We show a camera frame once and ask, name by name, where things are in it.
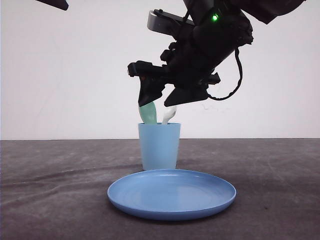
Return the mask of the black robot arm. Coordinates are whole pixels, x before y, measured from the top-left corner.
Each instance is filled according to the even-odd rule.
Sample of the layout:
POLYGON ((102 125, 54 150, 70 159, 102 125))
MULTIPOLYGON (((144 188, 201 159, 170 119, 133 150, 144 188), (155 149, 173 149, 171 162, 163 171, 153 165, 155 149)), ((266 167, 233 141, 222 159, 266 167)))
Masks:
POLYGON ((253 42, 247 15, 268 24, 300 5, 299 0, 187 0, 183 17, 151 10, 147 28, 172 36, 174 42, 161 54, 162 66, 141 60, 128 65, 129 76, 140 79, 139 106, 160 98, 166 84, 174 85, 167 107, 210 98, 209 85, 220 82, 215 68, 253 42))

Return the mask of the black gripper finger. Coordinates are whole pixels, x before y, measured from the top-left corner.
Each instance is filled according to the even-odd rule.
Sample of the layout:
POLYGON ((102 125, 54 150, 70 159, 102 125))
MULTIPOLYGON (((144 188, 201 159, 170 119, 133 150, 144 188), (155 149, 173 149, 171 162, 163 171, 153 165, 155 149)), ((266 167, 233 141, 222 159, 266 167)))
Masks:
POLYGON ((38 2, 66 11, 69 4, 66 0, 37 0, 38 2))

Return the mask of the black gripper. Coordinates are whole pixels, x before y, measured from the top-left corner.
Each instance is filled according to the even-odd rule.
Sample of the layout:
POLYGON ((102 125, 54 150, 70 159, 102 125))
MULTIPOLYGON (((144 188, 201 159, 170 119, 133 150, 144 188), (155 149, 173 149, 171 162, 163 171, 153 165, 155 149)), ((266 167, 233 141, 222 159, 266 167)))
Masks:
POLYGON ((176 88, 164 101, 166 107, 203 101, 208 98, 208 86, 192 86, 205 81, 217 82, 214 69, 232 52, 253 41, 252 25, 242 11, 209 12, 185 37, 176 39, 163 51, 165 62, 155 66, 151 62, 137 61, 128 65, 130 77, 139 77, 138 105, 145 106, 159 99, 166 84, 176 88))

